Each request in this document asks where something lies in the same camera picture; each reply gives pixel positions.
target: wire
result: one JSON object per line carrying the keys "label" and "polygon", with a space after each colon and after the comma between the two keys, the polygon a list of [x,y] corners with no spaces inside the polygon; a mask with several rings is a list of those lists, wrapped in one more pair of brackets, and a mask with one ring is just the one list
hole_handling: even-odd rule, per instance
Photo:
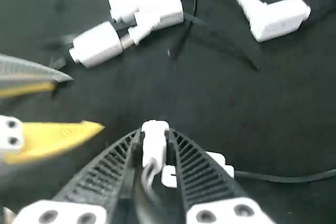
{"label": "wire", "polygon": [[[196,17],[196,15],[197,15],[197,0],[194,0],[193,16]],[[188,21],[188,24],[184,32],[182,33],[181,37],[177,39],[172,49],[168,48],[167,50],[168,56],[173,61],[176,61],[178,57],[180,56],[180,53],[185,45],[186,39],[188,35],[190,34],[192,27],[193,27],[193,22]]]}
{"label": "wire", "polygon": [[153,169],[155,166],[156,160],[151,158],[141,173],[140,182],[148,199],[154,204],[159,204],[160,199],[152,188],[152,183],[156,174],[155,170]]}
{"label": "wire", "polygon": [[250,65],[250,67],[252,67],[257,72],[260,71],[260,67],[245,52],[243,52],[240,48],[238,48],[230,40],[228,40],[221,31],[218,31],[217,29],[212,28],[210,25],[205,23],[203,20],[197,17],[194,17],[193,15],[189,13],[184,13],[184,19],[189,20],[198,26],[206,28],[208,31],[210,31],[215,36],[226,41],[226,43],[228,43],[233,49],[239,52],[239,56],[241,56],[244,60],[246,60],[247,63]]}
{"label": "wire", "polygon": [[257,180],[264,180],[268,182],[274,183],[283,183],[283,184],[294,184],[294,183],[308,183],[319,181],[322,179],[327,179],[336,176],[336,169],[328,170],[326,172],[316,173],[308,176],[302,177],[281,177],[281,176],[273,176],[259,173],[250,173],[250,172],[242,172],[239,170],[235,171],[235,177],[240,178],[250,178]]}

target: black cable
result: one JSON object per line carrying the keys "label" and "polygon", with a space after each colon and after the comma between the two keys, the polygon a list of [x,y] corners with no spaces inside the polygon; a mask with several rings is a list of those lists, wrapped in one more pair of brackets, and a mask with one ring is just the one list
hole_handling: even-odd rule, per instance
{"label": "black cable", "polygon": [[229,39],[227,39],[222,31],[218,31],[217,29],[211,27],[207,23],[205,23],[203,20],[194,17],[193,15],[189,13],[184,13],[184,19],[193,22],[194,24],[206,28],[210,33],[214,34],[215,36],[219,37],[220,39],[224,40],[226,43],[228,43],[233,49],[235,49],[238,52],[238,55],[241,56],[247,63],[252,67],[255,71],[259,72],[260,68],[259,66],[240,48],[238,48],[234,43],[232,43]]}
{"label": "black cable", "polygon": [[[194,7],[193,7],[193,16],[196,17],[197,15],[197,0],[194,0]],[[185,41],[190,34],[190,31],[193,27],[193,22],[188,21],[188,24],[182,33],[181,37],[177,39],[177,41],[174,43],[174,46],[172,48],[168,48],[167,53],[168,56],[173,60],[176,61],[183,49],[183,46],[185,45]]]}
{"label": "black cable", "polygon": [[235,171],[236,178],[249,178],[249,179],[257,179],[264,180],[268,182],[274,183],[284,183],[284,184],[294,184],[294,183],[308,183],[319,181],[322,179],[327,179],[336,176],[336,169],[328,170],[322,173],[316,173],[308,176],[302,177],[281,177],[281,176],[273,176],[259,173],[250,173],[250,172],[242,172],[239,170]]}

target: robotic claw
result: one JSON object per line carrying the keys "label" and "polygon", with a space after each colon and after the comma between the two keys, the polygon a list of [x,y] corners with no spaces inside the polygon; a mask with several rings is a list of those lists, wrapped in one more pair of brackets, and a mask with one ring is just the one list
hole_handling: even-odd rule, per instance
{"label": "robotic claw", "polygon": [[[164,167],[174,168],[170,180]],[[12,224],[126,223],[132,213],[131,222],[141,224],[274,224],[227,170],[225,159],[218,163],[166,122],[147,121],[104,150],[52,200],[23,208]],[[178,194],[173,215],[152,188],[159,173],[162,184],[177,187],[166,189]]]}

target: black fabric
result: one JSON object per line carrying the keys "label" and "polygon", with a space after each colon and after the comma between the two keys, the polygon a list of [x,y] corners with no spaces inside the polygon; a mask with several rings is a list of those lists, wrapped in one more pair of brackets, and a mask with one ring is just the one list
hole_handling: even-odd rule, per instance
{"label": "black fabric", "polygon": [[[263,0],[271,3],[278,0]],[[333,0],[304,0],[315,11]],[[183,0],[191,12],[192,0]],[[0,0],[0,52],[48,65],[63,52],[49,38],[108,20],[108,0]],[[336,14],[291,35],[254,41],[235,0],[198,0],[198,16],[222,29],[260,66],[256,73],[220,39],[193,27],[178,62],[167,48],[184,26],[156,31],[137,47],[75,79],[51,100],[41,93],[4,108],[23,121],[97,121],[106,129],[44,162],[1,168],[1,197],[15,210],[52,197],[106,146],[161,119],[238,170],[303,176],[336,167]],[[239,180],[277,222],[334,223],[336,179],[302,185]]]}

